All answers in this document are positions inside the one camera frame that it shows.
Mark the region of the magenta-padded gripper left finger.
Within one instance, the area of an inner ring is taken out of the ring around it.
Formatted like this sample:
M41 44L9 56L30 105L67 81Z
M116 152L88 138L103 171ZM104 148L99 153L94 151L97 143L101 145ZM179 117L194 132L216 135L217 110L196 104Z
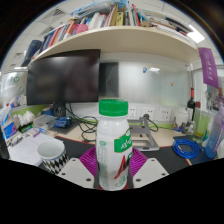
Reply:
M94 188L98 165L96 149L91 148L80 158L71 158L58 176L84 188Z

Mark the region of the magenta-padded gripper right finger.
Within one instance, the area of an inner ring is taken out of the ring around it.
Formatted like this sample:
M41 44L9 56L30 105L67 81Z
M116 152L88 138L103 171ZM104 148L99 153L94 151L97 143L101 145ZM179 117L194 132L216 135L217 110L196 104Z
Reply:
M169 175L156 158L147 158L137 149L133 149L129 173L133 189L141 188Z

